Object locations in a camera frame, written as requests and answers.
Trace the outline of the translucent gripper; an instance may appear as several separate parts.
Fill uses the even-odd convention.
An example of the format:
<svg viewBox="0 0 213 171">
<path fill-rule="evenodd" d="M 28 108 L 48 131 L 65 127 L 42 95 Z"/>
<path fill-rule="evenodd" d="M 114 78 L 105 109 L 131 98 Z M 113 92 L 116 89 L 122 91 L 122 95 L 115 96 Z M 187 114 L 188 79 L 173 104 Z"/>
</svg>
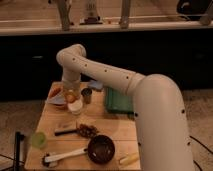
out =
<svg viewBox="0 0 213 171">
<path fill-rule="evenodd" d="M 63 82 L 62 91 L 64 97 L 66 97 L 68 94 L 72 94 L 76 97 L 76 100 L 78 100 L 80 98 L 80 81 Z"/>
</svg>

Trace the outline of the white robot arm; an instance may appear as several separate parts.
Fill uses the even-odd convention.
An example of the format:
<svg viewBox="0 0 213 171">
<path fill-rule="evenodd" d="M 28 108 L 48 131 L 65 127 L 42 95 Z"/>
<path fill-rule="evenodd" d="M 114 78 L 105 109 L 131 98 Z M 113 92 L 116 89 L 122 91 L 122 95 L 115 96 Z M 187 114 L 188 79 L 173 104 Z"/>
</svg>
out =
<svg viewBox="0 0 213 171">
<path fill-rule="evenodd" d="M 186 109 L 172 79 L 90 60 L 80 44 L 60 50 L 56 59 L 66 88 L 84 74 L 132 98 L 143 171 L 195 171 Z"/>
</svg>

